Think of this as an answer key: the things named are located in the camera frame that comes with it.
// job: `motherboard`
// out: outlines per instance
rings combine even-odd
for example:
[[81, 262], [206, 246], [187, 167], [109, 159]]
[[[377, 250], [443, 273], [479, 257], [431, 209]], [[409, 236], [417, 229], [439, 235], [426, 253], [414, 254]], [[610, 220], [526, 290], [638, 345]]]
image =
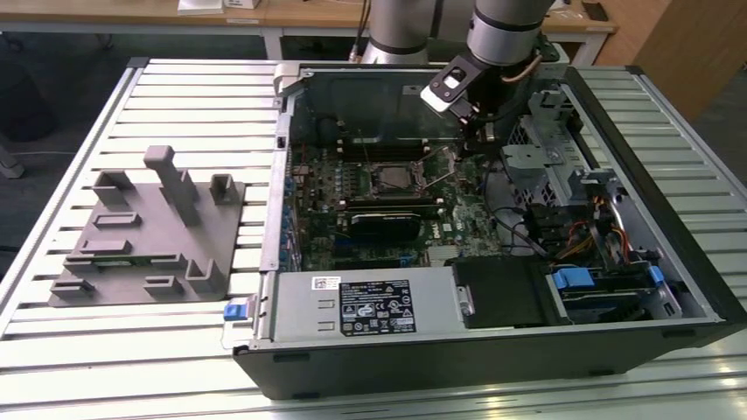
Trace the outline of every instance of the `motherboard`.
[[301, 270], [445, 266], [502, 252], [482, 190], [486, 157], [453, 142], [355, 138], [293, 152]]

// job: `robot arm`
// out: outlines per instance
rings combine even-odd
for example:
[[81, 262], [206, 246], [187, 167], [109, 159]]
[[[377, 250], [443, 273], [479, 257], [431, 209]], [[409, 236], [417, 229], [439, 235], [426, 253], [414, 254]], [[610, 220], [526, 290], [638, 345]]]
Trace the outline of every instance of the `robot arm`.
[[423, 89], [439, 114], [454, 114], [470, 149], [477, 132], [498, 120], [501, 105], [542, 61], [540, 27], [553, 0], [377, 0], [366, 63], [425, 64], [429, 38], [467, 38], [462, 53]]
[[512, 92], [502, 85], [521, 81], [542, 60], [534, 45], [552, 3], [553, 0], [477, 1], [467, 34], [470, 51], [453, 60], [422, 93], [438, 113], [451, 110], [461, 123], [467, 124], [487, 118], [486, 111], [496, 112], [497, 104]]

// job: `blue latch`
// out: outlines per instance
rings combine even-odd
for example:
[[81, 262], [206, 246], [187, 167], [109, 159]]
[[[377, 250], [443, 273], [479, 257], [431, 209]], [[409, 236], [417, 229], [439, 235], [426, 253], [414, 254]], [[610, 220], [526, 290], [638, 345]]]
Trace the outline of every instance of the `blue latch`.
[[560, 269], [553, 275], [553, 280], [560, 290], [566, 287], [594, 287], [596, 285], [593, 273], [581, 267]]
[[652, 274], [652, 278], [654, 279], [654, 284], [661, 286], [665, 283], [665, 273], [662, 273], [662, 269], [653, 265], [649, 267], [649, 273]]
[[229, 302], [226, 308], [223, 309], [223, 320], [225, 321], [246, 321], [249, 319], [249, 301], [245, 299], [243, 302]]

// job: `aluminum slotted table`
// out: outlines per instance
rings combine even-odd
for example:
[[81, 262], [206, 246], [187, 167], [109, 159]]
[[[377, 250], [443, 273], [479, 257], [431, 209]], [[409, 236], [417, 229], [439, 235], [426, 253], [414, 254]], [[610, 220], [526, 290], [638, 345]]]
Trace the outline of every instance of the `aluminum slotted table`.
[[[205, 181], [249, 184], [230, 295], [257, 292], [277, 144], [277, 62], [134, 60], [0, 285], [3, 419], [744, 418], [747, 332], [593, 380], [273, 402], [221, 344], [226, 302], [51, 308], [50, 287], [97, 203], [103, 169], [155, 181], [142, 153], [169, 144]], [[584, 76], [734, 293], [747, 302], [747, 193], [645, 76]], [[585, 135], [602, 165], [606, 159]]]

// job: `warning label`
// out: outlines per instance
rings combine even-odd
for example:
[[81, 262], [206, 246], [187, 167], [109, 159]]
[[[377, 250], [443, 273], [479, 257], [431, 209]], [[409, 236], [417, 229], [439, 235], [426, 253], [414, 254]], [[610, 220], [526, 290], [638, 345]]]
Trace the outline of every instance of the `warning label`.
[[347, 337], [414, 333], [410, 281], [341, 283], [341, 329]]

